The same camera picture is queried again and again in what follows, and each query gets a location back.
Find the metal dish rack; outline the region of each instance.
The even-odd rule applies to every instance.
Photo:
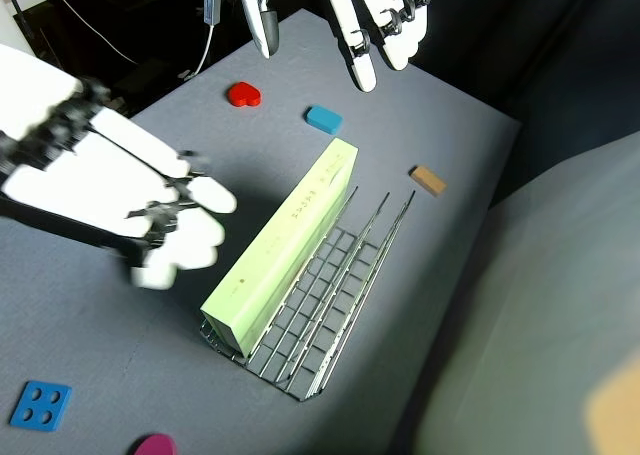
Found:
[[[217,352],[299,401],[322,393],[367,300],[415,192],[379,245],[367,240],[389,198],[360,233],[340,228],[356,190],[293,283],[249,357],[228,347],[206,320],[200,333]]]

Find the gray fabric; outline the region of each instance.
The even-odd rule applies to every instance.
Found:
[[[136,290],[109,253],[0,220],[0,400],[24,383],[73,387],[58,432],[0,427],[3,454],[121,454],[148,432],[180,453],[377,453],[386,447],[485,216],[518,124],[414,67],[374,56],[378,87],[357,91],[329,26],[306,12],[281,24],[269,61],[251,44],[136,117],[176,148],[198,150],[238,195],[219,264],[169,292]],[[225,100],[262,90],[259,108]],[[198,307],[329,143],[303,120],[321,104],[360,147],[348,223],[392,191],[383,222],[418,193],[327,390],[298,403],[200,339]],[[408,176],[426,164],[448,183],[435,199]]]
[[[640,132],[562,162],[489,213],[417,453],[591,453],[588,397],[638,356],[639,162]]]

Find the blue square with four holes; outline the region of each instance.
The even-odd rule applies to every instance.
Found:
[[[53,432],[71,397],[71,387],[46,382],[28,382],[9,425],[29,430]]]

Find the light green rectangular block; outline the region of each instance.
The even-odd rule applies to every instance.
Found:
[[[345,199],[358,149],[334,139],[200,309],[247,357]]]

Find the blue block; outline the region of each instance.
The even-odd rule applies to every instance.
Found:
[[[13,427],[53,432],[71,396],[71,387],[31,381],[22,392],[9,425]]]
[[[307,123],[312,127],[319,128],[323,132],[335,135],[342,125],[342,117],[331,110],[327,110],[320,105],[314,105],[307,112]]]

